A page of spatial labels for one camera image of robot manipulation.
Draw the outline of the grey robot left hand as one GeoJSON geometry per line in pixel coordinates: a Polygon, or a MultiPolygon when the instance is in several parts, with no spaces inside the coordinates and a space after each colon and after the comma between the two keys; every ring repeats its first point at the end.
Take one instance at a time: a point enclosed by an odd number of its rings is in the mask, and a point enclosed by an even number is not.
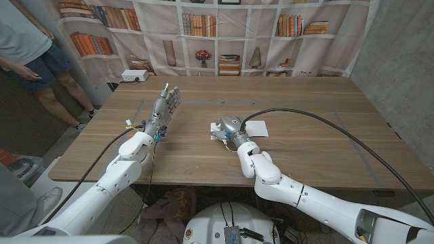
{"type": "Polygon", "coordinates": [[[180,90],[178,87],[169,90],[167,83],[161,91],[161,95],[156,99],[151,116],[145,125],[144,133],[156,139],[170,122],[174,111],[180,105],[180,90]]]}

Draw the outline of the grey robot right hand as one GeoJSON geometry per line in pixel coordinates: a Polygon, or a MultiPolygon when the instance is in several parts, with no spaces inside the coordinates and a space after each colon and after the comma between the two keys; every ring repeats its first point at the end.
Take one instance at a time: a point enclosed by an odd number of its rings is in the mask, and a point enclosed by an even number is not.
{"type": "Polygon", "coordinates": [[[218,129],[211,134],[218,140],[228,140],[233,143],[235,148],[249,142],[249,136],[241,131],[241,119],[236,116],[225,116],[216,120],[218,129]]]}

